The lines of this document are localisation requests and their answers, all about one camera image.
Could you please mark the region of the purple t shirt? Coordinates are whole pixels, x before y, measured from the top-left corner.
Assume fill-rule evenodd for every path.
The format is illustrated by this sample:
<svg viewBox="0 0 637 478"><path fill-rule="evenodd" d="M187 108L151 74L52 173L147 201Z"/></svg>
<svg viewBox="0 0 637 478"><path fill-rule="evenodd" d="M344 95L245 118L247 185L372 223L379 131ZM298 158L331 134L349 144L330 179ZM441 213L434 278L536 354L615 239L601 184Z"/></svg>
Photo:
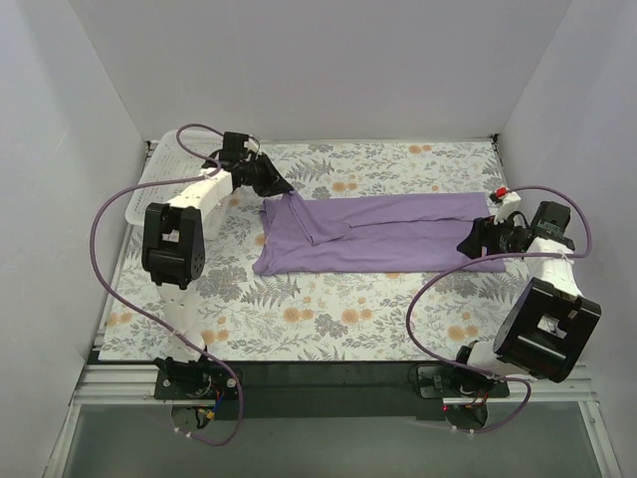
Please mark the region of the purple t shirt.
<svg viewBox="0 0 637 478"><path fill-rule="evenodd" d="M458 252L473 221L490 210L483 192L264 201L265 245L253 271L285 273L442 272L467 262Z"/></svg>

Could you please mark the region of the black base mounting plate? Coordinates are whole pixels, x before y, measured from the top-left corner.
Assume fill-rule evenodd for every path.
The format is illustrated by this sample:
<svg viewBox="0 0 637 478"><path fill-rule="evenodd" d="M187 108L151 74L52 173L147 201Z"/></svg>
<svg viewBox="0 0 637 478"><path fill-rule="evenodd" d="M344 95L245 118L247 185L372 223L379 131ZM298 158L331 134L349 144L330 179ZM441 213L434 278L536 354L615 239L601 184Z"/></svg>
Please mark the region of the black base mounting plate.
<svg viewBox="0 0 637 478"><path fill-rule="evenodd" d="M439 421L446 399L484 425L487 399L510 394L504 383L436 360L236 361L228 369L205 359L153 363L155 399L197 409L200 426L237 416Z"/></svg>

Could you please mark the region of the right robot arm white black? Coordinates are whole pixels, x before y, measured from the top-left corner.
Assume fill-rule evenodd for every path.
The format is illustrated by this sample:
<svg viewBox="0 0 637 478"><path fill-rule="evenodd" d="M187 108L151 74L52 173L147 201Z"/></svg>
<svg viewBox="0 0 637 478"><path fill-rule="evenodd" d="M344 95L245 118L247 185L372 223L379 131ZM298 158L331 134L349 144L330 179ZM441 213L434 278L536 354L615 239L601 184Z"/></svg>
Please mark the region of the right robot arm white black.
<svg viewBox="0 0 637 478"><path fill-rule="evenodd" d="M531 253L525 262L530 281L496 337L460 348L456 361L489 374L529 375L562 382L570 375L601 318L601 307L578 288L569 256L574 242L565 235L570 208L543 201L532 220L519 211L521 199L500 202L498 212L474 221L457 246L476 259L504 253Z"/></svg>

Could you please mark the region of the aluminium frame rail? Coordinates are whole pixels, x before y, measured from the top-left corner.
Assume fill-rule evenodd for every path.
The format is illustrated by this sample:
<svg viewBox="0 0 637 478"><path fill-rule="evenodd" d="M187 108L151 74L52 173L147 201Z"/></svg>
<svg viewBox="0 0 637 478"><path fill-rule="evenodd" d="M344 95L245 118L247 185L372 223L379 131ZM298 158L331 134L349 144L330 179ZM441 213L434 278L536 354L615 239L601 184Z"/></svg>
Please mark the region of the aluminium frame rail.
<svg viewBox="0 0 637 478"><path fill-rule="evenodd" d="M86 365L73 393L72 404L151 403L157 374L157 368L151 364Z"/></svg>

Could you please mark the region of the floral patterned table mat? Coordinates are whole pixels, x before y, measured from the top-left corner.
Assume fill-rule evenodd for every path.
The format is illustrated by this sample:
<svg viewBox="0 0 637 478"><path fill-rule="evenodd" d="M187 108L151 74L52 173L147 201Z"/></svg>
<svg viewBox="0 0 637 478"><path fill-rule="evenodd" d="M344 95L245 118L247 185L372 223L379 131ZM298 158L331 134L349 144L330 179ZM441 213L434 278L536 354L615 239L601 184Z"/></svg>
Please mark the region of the floral patterned table mat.
<svg viewBox="0 0 637 478"><path fill-rule="evenodd" d="M427 192L490 192L505 182L489 141L268 144L265 152L307 199ZM223 360L451 358L491 339L528 281L510 260L502 273L458 272L425 289L427 275L286 274L252 267L265 236L262 201L230 198L195 295L209 351Z"/></svg>

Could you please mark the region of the white plastic basket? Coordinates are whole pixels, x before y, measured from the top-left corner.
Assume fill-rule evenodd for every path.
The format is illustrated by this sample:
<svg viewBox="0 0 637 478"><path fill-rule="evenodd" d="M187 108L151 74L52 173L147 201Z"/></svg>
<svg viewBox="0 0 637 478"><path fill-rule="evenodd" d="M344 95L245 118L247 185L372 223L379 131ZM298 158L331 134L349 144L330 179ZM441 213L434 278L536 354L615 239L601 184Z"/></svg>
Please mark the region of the white plastic basket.
<svg viewBox="0 0 637 478"><path fill-rule="evenodd" d="M191 155L190 151L209 156L221 145L220 136L203 130L188 130L182 135L177 135L174 130L166 133L140 178L139 182L148 186L134 191L129 199L124 214L127 223L141 227L148 204L174 201L178 207L198 208L202 215L204 238L215 239L233 193L231 175L220 172L211 179L198 182L176 184L174 181L201 173L203 160Z"/></svg>

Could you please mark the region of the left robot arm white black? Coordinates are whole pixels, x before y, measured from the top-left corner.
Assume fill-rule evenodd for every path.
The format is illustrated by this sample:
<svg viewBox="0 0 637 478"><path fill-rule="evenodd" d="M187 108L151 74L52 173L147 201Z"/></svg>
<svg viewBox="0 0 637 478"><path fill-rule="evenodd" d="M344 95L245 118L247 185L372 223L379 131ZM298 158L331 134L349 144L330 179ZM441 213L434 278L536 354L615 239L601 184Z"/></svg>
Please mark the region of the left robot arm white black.
<svg viewBox="0 0 637 478"><path fill-rule="evenodd" d="M226 199L246 186L260 197L289 193L294 188L260 151L259 142L246 133L226 131L221 148L201 154L200 179L166 202L151 202L145 209L141 264L163 304L163 322L169 326L167 352L156 358L159 397L220 399L238 397L239 378L205 357L206 344L195 327L196 282L205 263L204 220Z"/></svg>

